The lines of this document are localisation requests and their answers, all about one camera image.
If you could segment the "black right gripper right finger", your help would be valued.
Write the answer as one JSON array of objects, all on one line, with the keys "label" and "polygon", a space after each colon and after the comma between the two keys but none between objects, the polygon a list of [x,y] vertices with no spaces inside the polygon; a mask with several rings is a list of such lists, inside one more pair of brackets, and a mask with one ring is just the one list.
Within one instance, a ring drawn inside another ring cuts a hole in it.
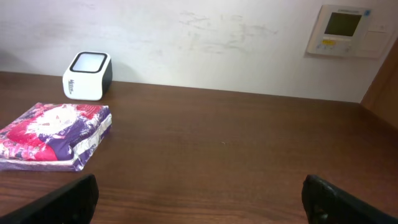
[{"label": "black right gripper right finger", "polygon": [[397,218],[317,175],[308,175],[304,180],[302,203],[309,224],[397,224]]}]

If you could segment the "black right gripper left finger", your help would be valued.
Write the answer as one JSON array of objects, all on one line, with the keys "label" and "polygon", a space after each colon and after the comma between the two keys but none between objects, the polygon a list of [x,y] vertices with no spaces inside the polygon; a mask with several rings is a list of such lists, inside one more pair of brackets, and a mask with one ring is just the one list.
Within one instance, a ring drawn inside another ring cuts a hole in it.
[{"label": "black right gripper left finger", "polygon": [[1,223],[90,223],[99,199],[93,174],[83,176],[1,217]]}]

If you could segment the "red purple tissue pack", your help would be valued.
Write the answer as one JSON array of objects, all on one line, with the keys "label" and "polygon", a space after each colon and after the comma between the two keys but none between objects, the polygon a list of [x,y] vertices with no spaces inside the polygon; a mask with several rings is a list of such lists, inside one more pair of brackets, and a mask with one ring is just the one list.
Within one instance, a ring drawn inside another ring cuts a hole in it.
[{"label": "red purple tissue pack", "polygon": [[112,127],[107,105],[44,104],[1,130],[1,170],[83,170]]}]

